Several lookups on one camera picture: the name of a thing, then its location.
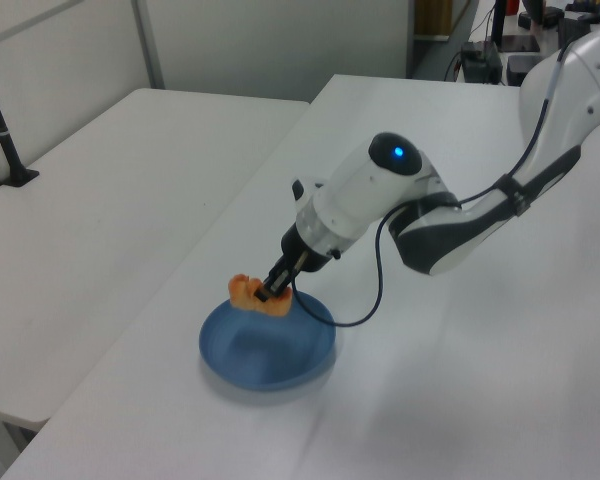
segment wall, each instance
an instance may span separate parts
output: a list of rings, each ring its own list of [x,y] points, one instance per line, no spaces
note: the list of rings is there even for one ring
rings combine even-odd
[[[142,0],[168,89],[312,101],[335,73],[404,78],[413,0]]]
[[[84,0],[0,42],[0,107],[25,165],[148,85],[130,0]]]

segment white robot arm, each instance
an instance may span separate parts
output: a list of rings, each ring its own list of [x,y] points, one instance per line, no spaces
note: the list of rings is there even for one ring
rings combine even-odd
[[[582,142],[600,125],[600,31],[536,66],[521,87],[519,108],[527,151],[466,210],[424,153],[393,133],[361,145],[326,183],[296,180],[296,222],[257,296],[278,296],[300,271],[340,258],[385,216],[408,267],[434,275],[460,263],[578,162]]]

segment blue plastic bowl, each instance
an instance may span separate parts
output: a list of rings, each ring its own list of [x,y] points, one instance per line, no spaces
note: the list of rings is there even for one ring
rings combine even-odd
[[[312,311],[332,320],[318,300],[300,293]],[[284,317],[220,304],[200,330],[200,354],[217,375],[249,390],[280,390],[323,372],[335,328],[311,318],[297,302]]]

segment orange object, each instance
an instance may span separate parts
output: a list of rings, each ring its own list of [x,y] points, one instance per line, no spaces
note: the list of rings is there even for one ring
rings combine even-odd
[[[287,287],[282,295],[273,297],[266,302],[255,297],[256,290],[260,288],[262,281],[258,278],[249,278],[239,273],[229,280],[229,301],[234,308],[242,310],[255,310],[274,317],[284,317],[291,308],[293,293]]]

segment white desk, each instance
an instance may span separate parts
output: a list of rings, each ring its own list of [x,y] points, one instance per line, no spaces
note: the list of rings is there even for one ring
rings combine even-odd
[[[198,353],[230,276],[277,259],[294,175],[328,175],[393,130],[474,193],[523,150],[515,116],[492,121],[518,91],[332,79],[5,480],[600,479],[600,129],[581,164],[452,272],[409,271],[385,237],[384,303],[338,332],[323,377],[250,393]],[[299,279],[341,321],[373,303],[372,237]]]
[[[306,108],[139,90],[0,188],[0,419],[55,413]]]
[[[547,5],[562,8],[563,10],[567,6],[568,3],[571,3],[569,0],[549,0]],[[469,42],[482,42],[484,41],[485,33],[488,36],[491,36],[491,29],[493,28],[493,15],[491,16],[491,22],[487,24],[485,21],[480,27],[480,22],[488,15],[489,10],[494,5],[494,0],[480,0],[478,3],[478,9],[476,10],[476,16],[473,20],[473,25],[471,26],[471,31],[473,32],[468,41]],[[524,12],[526,9],[522,2],[520,2],[519,12]],[[565,12],[566,18],[576,19],[582,13],[578,12]],[[596,30],[600,28],[600,25],[591,25],[592,30]],[[537,25],[534,25],[530,30],[525,30],[518,26],[518,16],[517,15],[509,15],[504,19],[504,26],[502,29],[503,35],[533,35],[538,41],[538,46],[540,47],[540,52],[511,52],[511,53],[501,53],[500,60],[502,61],[502,82],[506,85],[507,81],[507,62],[509,61],[509,57],[511,55],[541,55],[543,57],[548,57],[552,53],[558,51],[559,42],[558,42],[558,33],[557,27],[550,29],[542,29]],[[464,73],[460,70],[458,75],[458,81],[464,81]]]

